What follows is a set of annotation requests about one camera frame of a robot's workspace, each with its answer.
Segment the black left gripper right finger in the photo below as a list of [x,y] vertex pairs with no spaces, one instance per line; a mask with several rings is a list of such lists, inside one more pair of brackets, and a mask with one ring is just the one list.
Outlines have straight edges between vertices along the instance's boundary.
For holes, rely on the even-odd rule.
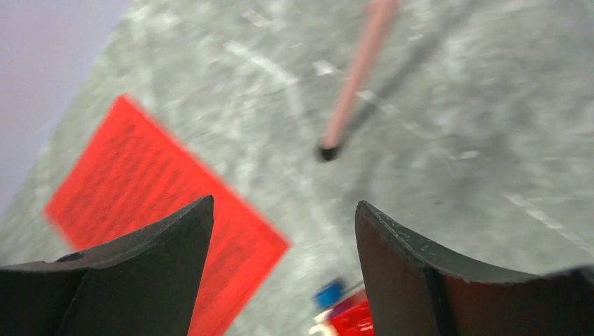
[[355,231],[377,335],[592,335],[593,267],[536,275],[446,248],[357,205]]

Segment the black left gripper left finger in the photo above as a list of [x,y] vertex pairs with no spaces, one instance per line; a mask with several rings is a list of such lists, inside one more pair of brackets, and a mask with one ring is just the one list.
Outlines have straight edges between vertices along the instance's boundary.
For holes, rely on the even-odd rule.
[[1,268],[2,335],[186,335],[214,198],[55,262]]

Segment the pink tripod music stand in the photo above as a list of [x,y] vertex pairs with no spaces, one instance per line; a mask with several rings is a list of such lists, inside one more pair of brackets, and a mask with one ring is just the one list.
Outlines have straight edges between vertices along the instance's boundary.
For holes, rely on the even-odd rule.
[[325,162],[334,160],[338,155],[343,141],[343,132],[357,100],[357,92],[373,68],[392,16],[399,4],[397,0],[371,2],[368,19],[359,38],[343,88],[329,118],[326,132],[318,145],[319,157]]

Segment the red sheet music page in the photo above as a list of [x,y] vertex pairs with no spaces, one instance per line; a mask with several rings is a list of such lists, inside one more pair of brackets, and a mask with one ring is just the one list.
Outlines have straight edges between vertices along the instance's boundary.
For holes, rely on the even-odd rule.
[[45,215],[83,250],[208,195],[214,198],[214,231],[189,333],[222,335],[288,242],[128,96],[115,99]]

